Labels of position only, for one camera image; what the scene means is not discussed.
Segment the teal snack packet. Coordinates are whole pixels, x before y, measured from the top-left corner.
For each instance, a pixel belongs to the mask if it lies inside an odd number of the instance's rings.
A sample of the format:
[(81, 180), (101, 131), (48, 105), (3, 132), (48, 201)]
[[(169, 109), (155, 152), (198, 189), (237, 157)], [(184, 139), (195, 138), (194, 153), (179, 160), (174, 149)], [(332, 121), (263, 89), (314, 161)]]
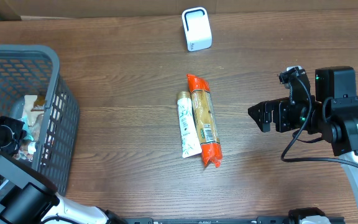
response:
[(24, 139), (28, 141), (37, 141), (39, 138), (39, 130), (36, 126), (30, 126), (27, 116), (20, 119), (24, 123), (22, 130), (26, 132)]

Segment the beige Pantree snack bag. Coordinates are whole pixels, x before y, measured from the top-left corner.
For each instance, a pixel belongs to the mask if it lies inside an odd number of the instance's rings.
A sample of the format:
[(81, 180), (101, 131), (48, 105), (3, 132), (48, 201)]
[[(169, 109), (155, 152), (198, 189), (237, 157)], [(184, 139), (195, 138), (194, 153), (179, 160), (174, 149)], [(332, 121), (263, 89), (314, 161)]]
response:
[[(24, 102), (22, 104), (23, 109), (21, 118), (27, 116), (29, 125), (37, 127), (39, 130), (39, 138), (42, 120), (44, 118), (44, 104), (45, 97), (42, 95), (25, 95)], [(37, 150), (37, 141), (28, 141), (23, 139), (19, 152), (14, 156), (14, 158), (21, 162), (31, 163)]]

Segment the orange pasta packet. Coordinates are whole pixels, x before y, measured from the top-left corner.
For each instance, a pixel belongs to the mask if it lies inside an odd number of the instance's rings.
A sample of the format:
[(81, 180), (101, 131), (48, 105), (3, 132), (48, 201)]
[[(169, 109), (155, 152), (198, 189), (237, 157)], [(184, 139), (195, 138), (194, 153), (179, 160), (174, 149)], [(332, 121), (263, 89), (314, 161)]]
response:
[(186, 77), (203, 164), (207, 166), (212, 163), (215, 167), (219, 167), (222, 163), (223, 153), (209, 83), (196, 75), (187, 74)]

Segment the white tube with gold cap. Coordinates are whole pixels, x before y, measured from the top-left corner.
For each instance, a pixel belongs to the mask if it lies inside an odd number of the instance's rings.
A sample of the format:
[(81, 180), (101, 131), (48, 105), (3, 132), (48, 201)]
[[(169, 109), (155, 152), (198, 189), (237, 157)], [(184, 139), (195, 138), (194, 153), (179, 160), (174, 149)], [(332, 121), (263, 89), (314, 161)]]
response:
[(177, 94), (177, 110), (181, 134), (182, 158), (201, 154), (202, 149), (193, 118), (190, 93), (181, 91)]

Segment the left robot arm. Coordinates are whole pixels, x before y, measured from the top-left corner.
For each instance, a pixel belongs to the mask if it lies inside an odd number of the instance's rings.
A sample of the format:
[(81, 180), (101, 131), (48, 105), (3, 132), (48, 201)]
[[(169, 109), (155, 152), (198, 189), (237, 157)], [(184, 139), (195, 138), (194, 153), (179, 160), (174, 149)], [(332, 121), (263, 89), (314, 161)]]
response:
[(45, 176), (14, 159), (22, 126), (8, 117), (0, 120), (0, 223), (125, 223), (110, 210), (61, 196)]

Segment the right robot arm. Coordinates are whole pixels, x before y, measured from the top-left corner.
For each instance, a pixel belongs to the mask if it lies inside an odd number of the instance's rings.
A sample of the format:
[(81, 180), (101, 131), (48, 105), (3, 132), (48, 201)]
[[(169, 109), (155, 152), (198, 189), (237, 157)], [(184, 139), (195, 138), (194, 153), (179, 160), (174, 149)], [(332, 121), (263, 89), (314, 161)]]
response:
[[(356, 72), (350, 66), (324, 67), (315, 71), (315, 91), (306, 70), (288, 67), (279, 80), (289, 96), (262, 101), (248, 109), (249, 116), (263, 132), (271, 123), (280, 133), (291, 131), (292, 140), (283, 150), (283, 162), (332, 162), (340, 164), (351, 185), (358, 209), (358, 95)], [(287, 157), (303, 131), (320, 134), (310, 143), (330, 143), (333, 157)]]

